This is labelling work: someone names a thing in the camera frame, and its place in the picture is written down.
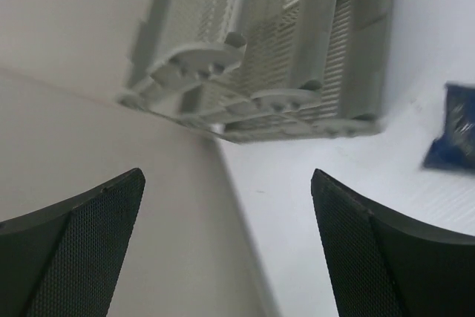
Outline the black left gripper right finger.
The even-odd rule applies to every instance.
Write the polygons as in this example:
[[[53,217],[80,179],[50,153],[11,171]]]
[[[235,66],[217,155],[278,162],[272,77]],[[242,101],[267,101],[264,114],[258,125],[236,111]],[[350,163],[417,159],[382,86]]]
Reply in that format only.
[[[474,237],[403,215],[317,169],[311,195],[340,316],[473,316]]]

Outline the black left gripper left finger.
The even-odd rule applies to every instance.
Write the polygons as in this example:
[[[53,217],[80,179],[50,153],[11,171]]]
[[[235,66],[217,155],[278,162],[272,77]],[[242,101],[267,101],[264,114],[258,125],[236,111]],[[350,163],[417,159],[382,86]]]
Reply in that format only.
[[[2,316],[106,316],[145,188],[139,168],[1,222]]]

